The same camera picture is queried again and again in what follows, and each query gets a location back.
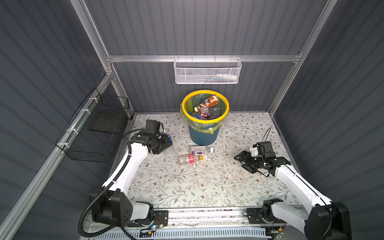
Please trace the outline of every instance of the floral pattern surface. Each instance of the floral pattern surface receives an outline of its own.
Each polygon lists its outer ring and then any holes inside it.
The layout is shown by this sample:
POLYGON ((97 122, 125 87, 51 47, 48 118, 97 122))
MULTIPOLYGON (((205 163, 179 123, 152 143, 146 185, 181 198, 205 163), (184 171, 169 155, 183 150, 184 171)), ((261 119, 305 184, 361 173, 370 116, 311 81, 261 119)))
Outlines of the floral pattern surface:
MULTIPOLYGON (((133 128, 144 127, 147 119, 164 124, 177 155, 188 154, 189 146, 194 143, 188 125, 179 114, 139 114, 133 128)), ((268 113, 229 113, 212 144, 215 152, 204 156, 203 161, 179 166, 176 156, 149 154, 131 183, 129 199, 150 202, 156 208, 255 206, 273 198, 300 205, 277 178, 250 174, 233 159, 260 142, 269 127, 268 141, 272 142, 276 155, 289 159, 268 113)))

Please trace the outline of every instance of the white mesh basket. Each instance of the white mesh basket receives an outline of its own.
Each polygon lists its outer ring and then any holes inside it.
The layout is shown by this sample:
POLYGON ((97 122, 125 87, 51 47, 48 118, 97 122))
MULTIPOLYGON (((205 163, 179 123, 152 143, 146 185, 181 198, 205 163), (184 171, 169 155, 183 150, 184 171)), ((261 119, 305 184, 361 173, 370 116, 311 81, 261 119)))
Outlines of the white mesh basket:
POLYGON ((173 63, 177 84, 235 84, 241 66, 239 58, 175 58, 173 63))

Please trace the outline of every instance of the bottle with yellow cap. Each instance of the bottle with yellow cap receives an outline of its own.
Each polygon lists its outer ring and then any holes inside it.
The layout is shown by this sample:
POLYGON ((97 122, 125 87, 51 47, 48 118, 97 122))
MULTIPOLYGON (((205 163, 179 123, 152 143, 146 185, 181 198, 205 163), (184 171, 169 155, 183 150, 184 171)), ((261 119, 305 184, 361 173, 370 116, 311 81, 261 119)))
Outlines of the bottle with yellow cap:
POLYGON ((196 156, 193 154, 183 154, 177 156, 177 163, 179 165, 194 164, 196 161, 202 161, 203 156, 196 156))

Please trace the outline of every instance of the gray corrugated wall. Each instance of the gray corrugated wall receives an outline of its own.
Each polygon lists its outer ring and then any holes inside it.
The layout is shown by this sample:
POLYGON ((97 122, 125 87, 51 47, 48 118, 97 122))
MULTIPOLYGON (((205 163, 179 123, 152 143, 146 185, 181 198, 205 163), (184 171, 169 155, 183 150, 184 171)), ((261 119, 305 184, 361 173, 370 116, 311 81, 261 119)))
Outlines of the gray corrugated wall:
MULTIPOLYGON (((105 72, 69 0, 0 1, 0 42, 2 222, 105 72)), ((77 216, 105 166, 64 159, 14 239, 52 229, 77 238, 77 216)))
MULTIPOLYGON (((86 0, 110 55, 297 54, 324 2, 86 0)), ((176 85, 172 64, 115 63, 136 112, 179 111, 198 89, 220 92, 231 110, 268 110, 290 65, 243 63, 238 84, 176 85)))
POLYGON ((384 229, 384 1, 339 1, 275 114, 303 176, 351 215, 353 239, 384 229))

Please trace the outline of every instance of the trash can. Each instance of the trash can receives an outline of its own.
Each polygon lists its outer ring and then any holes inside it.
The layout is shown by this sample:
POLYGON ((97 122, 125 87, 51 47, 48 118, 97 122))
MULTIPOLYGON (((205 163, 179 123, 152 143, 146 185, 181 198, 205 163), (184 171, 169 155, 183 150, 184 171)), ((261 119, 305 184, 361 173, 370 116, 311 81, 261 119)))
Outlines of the trash can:
POLYGON ((211 145, 216 141, 220 126, 225 121, 228 112, 229 103, 227 99, 212 90, 194 91, 188 94, 180 105, 180 116, 188 124, 189 135, 192 141, 200 146, 211 145), (194 112, 194 107, 212 95, 219 98, 219 103, 216 106, 220 107, 220 117, 212 120, 200 120, 188 114, 188 112, 194 112))

